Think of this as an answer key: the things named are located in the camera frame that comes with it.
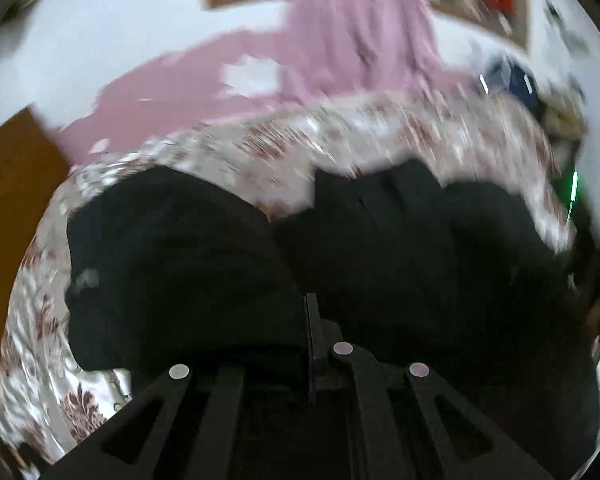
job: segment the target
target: white wall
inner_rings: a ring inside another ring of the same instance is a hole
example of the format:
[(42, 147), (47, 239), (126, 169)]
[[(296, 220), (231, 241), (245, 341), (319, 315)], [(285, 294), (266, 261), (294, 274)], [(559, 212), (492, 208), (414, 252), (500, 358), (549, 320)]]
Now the white wall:
[(101, 88), (168, 51), (236, 28), (279, 28), (285, 3), (204, 10), (205, 0), (40, 0), (19, 44), (0, 34), (0, 124), (34, 103), (48, 127), (90, 113)]
[[(0, 30), (0, 125), (32, 103), (45, 126), (68, 126), (88, 115), (98, 92), (129, 70), (238, 28), (276, 30), (285, 6), (271, 0), (205, 10), (205, 0), (40, 0), (21, 24)], [(581, 166), (600, 217), (600, 56), (573, 64), (547, 25), (544, 0), (530, 0), (529, 7), (528, 52), (436, 15), (440, 51), (450, 64), (474, 71), (506, 51), (528, 65), (541, 84), (560, 82), (569, 72), (578, 76), (589, 95), (593, 129)], [(579, 4), (561, 0), (558, 10), (599, 53), (600, 35)]]

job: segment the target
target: floral bedsheet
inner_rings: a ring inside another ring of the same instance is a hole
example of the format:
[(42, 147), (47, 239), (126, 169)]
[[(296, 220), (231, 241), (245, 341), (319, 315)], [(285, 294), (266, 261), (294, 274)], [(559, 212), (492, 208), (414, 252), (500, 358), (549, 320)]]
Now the floral bedsheet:
[[(278, 218), (310, 205), (314, 167), (356, 175), (418, 156), (441, 182), (494, 181), (520, 192), (555, 251), (573, 238), (547, 179), (546, 137), (513, 98), (413, 100), (358, 96), (151, 138), (136, 152), (74, 169), (56, 190), (11, 293), (0, 359), (0, 437), (27, 442), (55, 463), (131, 398), (126, 370), (86, 372), (67, 338), (70, 280), (66, 223), (121, 179), (155, 164), (211, 181)], [(23, 470), (35, 478), (33, 467)]]

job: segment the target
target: brown floral pattern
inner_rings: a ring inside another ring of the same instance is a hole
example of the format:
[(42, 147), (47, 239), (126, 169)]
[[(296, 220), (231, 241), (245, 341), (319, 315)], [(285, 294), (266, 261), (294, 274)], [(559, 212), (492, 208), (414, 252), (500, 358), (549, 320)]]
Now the brown floral pattern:
[(36, 312), (36, 333), (38, 341), (43, 337), (55, 335), (58, 332), (60, 325), (58, 318), (53, 313), (53, 299), (50, 295), (45, 294), (42, 299), (42, 307)]
[(82, 384), (60, 401), (60, 411), (78, 444), (107, 421), (99, 412), (93, 394), (83, 391)]
[(0, 343), (0, 373), (11, 377), (14, 371), (22, 368), (22, 358), (16, 348), (13, 335), (5, 330)]
[(46, 437), (42, 425), (35, 419), (28, 420), (22, 428), (24, 441), (34, 449), (48, 464), (55, 463), (46, 453)]
[(305, 139), (306, 136), (295, 128), (270, 122), (249, 128), (238, 147), (250, 156), (280, 159)]
[(121, 179), (171, 166), (277, 219), (310, 205), (316, 166), (355, 178), (418, 156), (440, 182), (480, 178), (519, 192), (539, 235), (560, 251), (573, 232), (546, 176), (550, 153), (538, 124), (512, 98), (432, 104), (388, 94), (155, 137), (136, 152), (77, 168), (51, 199), (13, 285), (1, 345), (1, 439), (14, 448), (27, 441), (54, 462), (130, 399), (126, 370), (85, 372), (75, 362), (64, 302), (67, 220)]
[(23, 267), (33, 267), (37, 265), (42, 259), (42, 249), (38, 246), (38, 237), (34, 235), (33, 240), (27, 248), (27, 252), (24, 253), (22, 259)]

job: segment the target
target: pink blanket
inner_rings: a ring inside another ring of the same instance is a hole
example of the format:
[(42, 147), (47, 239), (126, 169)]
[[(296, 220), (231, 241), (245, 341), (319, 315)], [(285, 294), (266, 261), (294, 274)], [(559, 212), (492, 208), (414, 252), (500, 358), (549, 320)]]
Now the pink blanket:
[(291, 0), (282, 101), (360, 91), (440, 91), (468, 81), (444, 68), (427, 0)]

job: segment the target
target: bed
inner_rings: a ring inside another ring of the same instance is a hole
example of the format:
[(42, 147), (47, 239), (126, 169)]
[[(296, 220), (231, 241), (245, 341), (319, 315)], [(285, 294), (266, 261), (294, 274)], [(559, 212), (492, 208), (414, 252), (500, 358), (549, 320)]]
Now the bed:
[[(539, 235), (556, 252), (574, 236), (548, 180), (551, 147), (507, 95), (414, 100), (373, 94), (154, 137), (137, 151), (74, 168), (56, 190), (18, 270), (0, 358), (0, 438), (55, 463), (131, 398), (126, 370), (87, 372), (67, 338), (70, 277), (66, 223), (121, 179), (163, 164), (221, 186), (279, 218), (311, 203), (315, 166), (354, 177), (418, 156), (442, 182), (481, 179), (524, 197)], [(21, 460), (31, 477), (33, 464)]]
[(68, 170), (28, 109), (0, 127), (0, 338), (22, 255)]

